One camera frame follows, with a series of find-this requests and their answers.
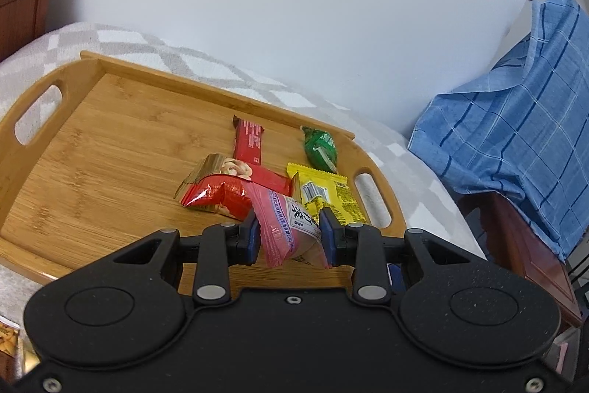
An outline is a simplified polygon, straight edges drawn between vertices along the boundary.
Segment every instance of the blue plaid cloth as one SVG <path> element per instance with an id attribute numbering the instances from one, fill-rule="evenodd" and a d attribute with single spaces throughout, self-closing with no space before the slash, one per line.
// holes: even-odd
<path id="1" fill-rule="evenodd" d="M 589 17 L 532 4 L 531 33 L 487 74 L 438 95 L 409 150 L 458 193 L 509 199 L 561 261 L 589 224 Z"/>

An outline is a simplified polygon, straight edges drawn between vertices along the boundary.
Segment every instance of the tray rim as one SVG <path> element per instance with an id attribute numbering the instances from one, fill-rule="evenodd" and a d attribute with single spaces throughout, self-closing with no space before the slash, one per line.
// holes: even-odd
<path id="1" fill-rule="evenodd" d="M 395 193 L 374 161 L 360 146 L 353 142 L 355 135 L 352 132 L 192 79 L 101 54 L 81 51 L 80 60 L 60 66 L 37 80 L 21 94 L 4 118 L 0 120 L 0 146 L 3 146 L 0 149 L 0 263 L 7 268 L 39 283 L 48 283 L 58 276 L 69 273 L 69 268 L 11 243 L 2 237 L 1 230 L 20 190 L 51 140 L 93 87 L 107 73 L 178 94 L 189 95 L 195 99 L 292 128 L 309 125 L 328 130 L 334 137 L 338 149 L 340 144 L 346 145 L 346 156 L 343 157 L 345 163 L 357 164 L 356 167 L 350 166 L 344 175 L 350 179 L 350 188 L 359 201 L 364 214 L 366 215 L 366 209 L 353 180 L 358 175 L 367 173 L 372 176 L 391 215 L 390 225 L 382 228 L 381 231 L 384 235 L 389 236 L 403 235 L 406 224 Z M 14 126 L 34 102 L 53 85 L 60 89 L 62 102 L 33 139 L 28 144 L 21 144 L 16 138 Z"/>

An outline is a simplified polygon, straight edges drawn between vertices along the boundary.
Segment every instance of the wooden nightstand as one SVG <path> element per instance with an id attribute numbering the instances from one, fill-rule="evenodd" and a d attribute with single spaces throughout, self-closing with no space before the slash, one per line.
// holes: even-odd
<path id="1" fill-rule="evenodd" d="M 0 0 L 0 61 L 45 34 L 49 0 Z"/>
<path id="2" fill-rule="evenodd" d="M 464 217 L 480 209 L 487 248 L 495 263 L 544 288 L 560 307 L 563 330 L 569 325 L 582 325 L 566 266 L 534 234 L 509 200 L 496 192 L 470 194 L 458 201 L 458 207 Z"/>

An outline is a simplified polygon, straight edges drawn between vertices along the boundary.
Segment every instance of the white bed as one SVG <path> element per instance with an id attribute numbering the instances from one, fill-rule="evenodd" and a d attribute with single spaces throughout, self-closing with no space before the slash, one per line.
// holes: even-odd
<path id="1" fill-rule="evenodd" d="M 408 152 L 407 141 L 400 134 L 330 103 L 326 100 L 328 92 L 323 99 L 296 82 L 287 85 L 192 49 L 169 46 L 154 36 L 91 23 L 75 23 L 47 33 L 0 63 L 0 117 L 32 83 L 57 66 L 78 59 L 81 50 L 196 79 L 354 132 L 356 142 L 390 182 L 407 227 L 428 230 L 484 258 L 448 192 L 435 174 Z M 19 137 L 30 137 L 58 100 L 58 94 L 47 95 L 43 103 L 33 106 L 19 126 Z M 372 223 L 388 224 L 389 217 L 378 193 L 366 179 L 360 182 Z M 21 323 L 24 305 L 37 288 L 38 284 L 0 267 L 0 315 Z"/>

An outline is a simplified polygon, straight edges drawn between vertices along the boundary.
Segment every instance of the wooden tray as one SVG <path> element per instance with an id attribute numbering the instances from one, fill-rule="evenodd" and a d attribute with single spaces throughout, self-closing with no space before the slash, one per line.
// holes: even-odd
<path id="1" fill-rule="evenodd" d="M 15 125 L 52 85 L 57 110 L 26 145 Z M 47 283 L 163 227 L 200 234 L 227 218 L 185 209 L 172 196 L 195 163 L 233 152 L 234 114 L 264 126 L 263 164 L 279 173 L 306 164 L 301 125 L 331 132 L 338 168 L 354 179 L 369 173 L 402 236 L 396 197 L 351 132 L 199 82 L 82 52 L 81 60 L 46 75 L 0 121 L 0 262 Z M 231 267 L 233 294 L 243 286 L 348 286 L 349 268 L 323 270 L 287 261 L 267 269 Z M 189 293 L 194 265 L 180 291 Z"/>

